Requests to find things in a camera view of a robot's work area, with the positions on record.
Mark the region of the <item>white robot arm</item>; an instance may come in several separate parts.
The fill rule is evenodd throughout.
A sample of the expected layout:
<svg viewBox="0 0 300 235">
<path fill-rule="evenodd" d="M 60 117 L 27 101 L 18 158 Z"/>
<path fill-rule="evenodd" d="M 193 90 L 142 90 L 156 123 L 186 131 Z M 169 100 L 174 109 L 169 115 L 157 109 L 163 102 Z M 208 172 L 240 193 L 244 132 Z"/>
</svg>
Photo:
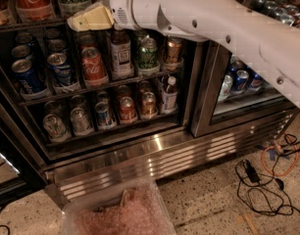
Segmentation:
<svg viewBox="0 0 300 235">
<path fill-rule="evenodd" d="M 68 18 L 75 31 L 153 29 L 193 41 L 213 40 L 300 109 L 300 29 L 235 0 L 110 0 Z"/>
</svg>

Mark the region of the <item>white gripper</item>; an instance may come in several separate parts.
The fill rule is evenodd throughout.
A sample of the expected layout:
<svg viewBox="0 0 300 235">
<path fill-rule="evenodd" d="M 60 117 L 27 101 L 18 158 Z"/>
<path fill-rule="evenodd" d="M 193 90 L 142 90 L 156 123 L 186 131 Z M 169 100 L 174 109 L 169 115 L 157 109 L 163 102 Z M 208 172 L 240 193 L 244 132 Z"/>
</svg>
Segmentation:
<svg viewBox="0 0 300 235">
<path fill-rule="evenodd" d="M 101 2 L 96 2 L 69 17 L 67 23 L 77 32 L 109 29 L 114 19 L 120 27 L 132 30 L 161 30 L 167 25 L 161 0 L 110 0 L 110 6 L 112 13 Z"/>
</svg>

